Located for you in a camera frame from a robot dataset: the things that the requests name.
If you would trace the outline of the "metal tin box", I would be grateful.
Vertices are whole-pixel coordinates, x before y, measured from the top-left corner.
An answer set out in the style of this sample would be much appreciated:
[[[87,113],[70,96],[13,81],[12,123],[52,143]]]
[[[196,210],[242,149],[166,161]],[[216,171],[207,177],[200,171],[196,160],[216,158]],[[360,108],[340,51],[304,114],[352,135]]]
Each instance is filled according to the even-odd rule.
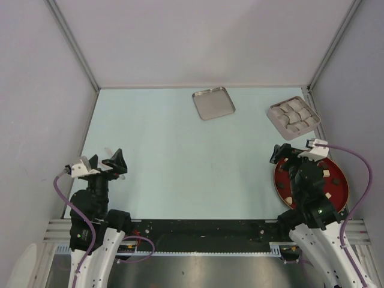
[[[266,115],[288,141],[314,131],[321,123],[319,115],[299,96],[271,105]]]

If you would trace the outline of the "red round plate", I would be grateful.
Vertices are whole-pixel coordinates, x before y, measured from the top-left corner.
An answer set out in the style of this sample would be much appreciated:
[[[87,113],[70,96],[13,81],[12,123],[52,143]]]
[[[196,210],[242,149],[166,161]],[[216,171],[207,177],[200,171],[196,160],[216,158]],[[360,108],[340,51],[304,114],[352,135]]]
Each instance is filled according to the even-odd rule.
[[[288,171],[282,169],[284,160],[278,162],[274,169],[274,185],[280,199],[290,208],[295,209]],[[349,185],[342,170],[329,158],[323,159],[318,164],[323,170],[327,170],[324,193],[335,206],[338,212],[342,212],[349,198]]]

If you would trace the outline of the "pink cat paw tongs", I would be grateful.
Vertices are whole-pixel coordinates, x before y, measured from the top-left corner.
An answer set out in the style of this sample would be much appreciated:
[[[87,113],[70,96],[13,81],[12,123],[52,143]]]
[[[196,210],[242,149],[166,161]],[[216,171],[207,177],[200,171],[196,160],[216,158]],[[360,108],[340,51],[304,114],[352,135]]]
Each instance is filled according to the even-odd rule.
[[[110,148],[108,147],[105,147],[104,150],[107,152],[107,154],[109,155],[109,157],[112,157],[113,156],[113,152]],[[119,175],[119,179],[120,180],[125,180],[125,176],[124,175]]]

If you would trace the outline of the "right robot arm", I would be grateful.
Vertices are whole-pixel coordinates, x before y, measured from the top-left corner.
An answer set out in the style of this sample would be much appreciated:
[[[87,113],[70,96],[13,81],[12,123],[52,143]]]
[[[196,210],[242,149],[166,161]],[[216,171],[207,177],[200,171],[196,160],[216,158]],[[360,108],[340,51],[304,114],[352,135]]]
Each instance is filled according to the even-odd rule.
[[[333,176],[325,164],[331,146],[310,139],[305,150],[275,145],[270,163],[288,174],[295,207],[278,216],[277,235],[293,240],[321,275],[326,287],[375,287],[347,239],[342,219],[326,189]]]

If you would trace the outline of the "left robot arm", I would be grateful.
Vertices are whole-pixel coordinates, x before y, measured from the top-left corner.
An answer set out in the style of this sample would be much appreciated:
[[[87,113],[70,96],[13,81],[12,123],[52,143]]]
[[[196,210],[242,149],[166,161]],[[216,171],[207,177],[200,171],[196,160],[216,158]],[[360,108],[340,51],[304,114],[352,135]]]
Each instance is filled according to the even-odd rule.
[[[121,149],[100,161],[80,157],[69,175],[86,181],[70,198],[71,287],[106,287],[122,240],[133,232],[128,212],[109,209],[109,182],[128,172]]]

